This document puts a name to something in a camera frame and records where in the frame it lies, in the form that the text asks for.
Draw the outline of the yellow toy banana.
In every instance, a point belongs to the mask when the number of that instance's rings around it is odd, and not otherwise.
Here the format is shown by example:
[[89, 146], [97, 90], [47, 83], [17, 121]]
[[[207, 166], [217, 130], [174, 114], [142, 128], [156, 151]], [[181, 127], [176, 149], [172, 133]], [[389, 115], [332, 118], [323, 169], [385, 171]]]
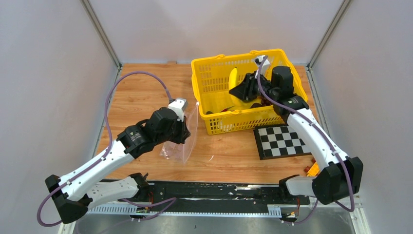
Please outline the yellow toy banana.
[[239, 92], [236, 90], [236, 88], [240, 84], [241, 82], [239, 81], [238, 69], [237, 67], [235, 67], [230, 72], [229, 82], [228, 82], [228, 88], [229, 88], [228, 92], [229, 92], [230, 100], [232, 104], [226, 110], [235, 111], [235, 110], [245, 110], [245, 109], [250, 109], [250, 108], [262, 107], [261, 98], [256, 98], [255, 100], [251, 100], [251, 101], [243, 101], [238, 98]]

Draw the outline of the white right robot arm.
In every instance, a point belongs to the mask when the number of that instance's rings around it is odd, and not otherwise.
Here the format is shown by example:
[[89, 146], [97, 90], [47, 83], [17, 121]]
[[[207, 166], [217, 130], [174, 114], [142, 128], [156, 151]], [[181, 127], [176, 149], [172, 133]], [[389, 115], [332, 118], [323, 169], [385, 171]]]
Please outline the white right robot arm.
[[273, 68], [270, 80], [262, 69], [247, 73], [241, 82], [237, 81], [237, 76], [237, 69], [232, 69], [228, 85], [232, 99], [248, 103], [262, 97], [271, 102], [275, 113], [293, 128], [319, 165], [317, 176], [293, 175], [280, 180], [280, 201], [288, 204], [297, 196], [305, 195], [315, 197], [324, 205], [334, 202], [341, 206], [340, 200], [348, 197], [351, 206], [345, 209], [353, 211], [363, 163], [359, 157], [349, 157], [321, 128], [307, 102], [295, 93], [291, 69], [287, 66]]

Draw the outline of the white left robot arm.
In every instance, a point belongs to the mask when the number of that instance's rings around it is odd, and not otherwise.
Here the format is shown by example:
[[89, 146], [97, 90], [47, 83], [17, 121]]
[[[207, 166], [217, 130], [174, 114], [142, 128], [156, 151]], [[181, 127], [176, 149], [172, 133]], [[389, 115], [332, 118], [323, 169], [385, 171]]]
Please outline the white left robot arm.
[[184, 144], [190, 136], [184, 111], [184, 107], [172, 104], [162, 107], [149, 119], [128, 126], [104, 151], [78, 169], [63, 176], [47, 177], [48, 197], [60, 216], [57, 223], [77, 221], [88, 210], [114, 200], [132, 197], [137, 201], [146, 200], [149, 188], [140, 173], [117, 182], [100, 184], [100, 181], [159, 144], [167, 141]]

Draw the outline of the dark toy grapes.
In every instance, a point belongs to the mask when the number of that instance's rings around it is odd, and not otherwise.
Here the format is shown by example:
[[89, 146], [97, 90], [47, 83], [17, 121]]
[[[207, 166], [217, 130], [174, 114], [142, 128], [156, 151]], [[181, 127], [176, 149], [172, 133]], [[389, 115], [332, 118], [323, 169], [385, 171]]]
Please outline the dark toy grapes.
[[262, 106], [271, 106], [272, 105], [272, 103], [270, 102], [270, 101], [268, 101], [267, 99], [265, 99], [265, 98], [261, 98], [261, 105]]

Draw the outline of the yellow plastic basket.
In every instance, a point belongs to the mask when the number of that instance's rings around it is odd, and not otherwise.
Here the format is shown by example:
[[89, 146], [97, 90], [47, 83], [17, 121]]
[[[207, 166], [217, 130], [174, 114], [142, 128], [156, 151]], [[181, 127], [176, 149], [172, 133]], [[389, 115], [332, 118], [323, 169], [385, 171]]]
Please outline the yellow plastic basket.
[[294, 77], [294, 92], [308, 100], [296, 68], [282, 49], [194, 59], [191, 62], [192, 88], [209, 135], [283, 123], [271, 105], [252, 108], [252, 102], [243, 104], [229, 93], [230, 83], [240, 84], [247, 73], [258, 69], [255, 58], [261, 55], [267, 56], [270, 62], [264, 74], [267, 79], [270, 79], [272, 68], [278, 65], [289, 67]]

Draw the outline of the black white checkerboard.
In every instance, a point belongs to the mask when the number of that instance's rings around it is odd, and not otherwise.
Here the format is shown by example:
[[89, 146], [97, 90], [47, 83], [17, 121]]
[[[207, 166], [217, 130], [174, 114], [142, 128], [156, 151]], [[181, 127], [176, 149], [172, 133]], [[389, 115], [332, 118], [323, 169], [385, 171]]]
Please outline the black white checkerboard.
[[287, 124], [255, 127], [253, 133], [260, 160], [311, 154], [297, 132]]

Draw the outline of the yellow toy block car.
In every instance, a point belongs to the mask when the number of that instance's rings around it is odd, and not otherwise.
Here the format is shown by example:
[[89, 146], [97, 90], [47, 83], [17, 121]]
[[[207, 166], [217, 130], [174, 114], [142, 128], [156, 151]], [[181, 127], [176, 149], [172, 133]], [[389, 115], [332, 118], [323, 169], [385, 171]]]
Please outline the yellow toy block car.
[[317, 176], [320, 173], [320, 169], [319, 166], [316, 162], [316, 160], [313, 158], [311, 160], [312, 165], [311, 166], [307, 166], [304, 171], [306, 173], [306, 176], [310, 176], [310, 177], [314, 177]]

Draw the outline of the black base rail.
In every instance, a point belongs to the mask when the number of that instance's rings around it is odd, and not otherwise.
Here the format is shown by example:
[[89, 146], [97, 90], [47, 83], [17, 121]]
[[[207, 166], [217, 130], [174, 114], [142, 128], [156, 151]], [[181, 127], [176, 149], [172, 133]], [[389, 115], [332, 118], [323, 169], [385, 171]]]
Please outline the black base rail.
[[230, 184], [202, 182], [150, 181], [143, 192], [91, 209], [89, 214], [162, 215], [207, 217], [278, 218], [297, 208], [306, 212], [315, 199], [305, 196], [281, 198], [275, 184]]

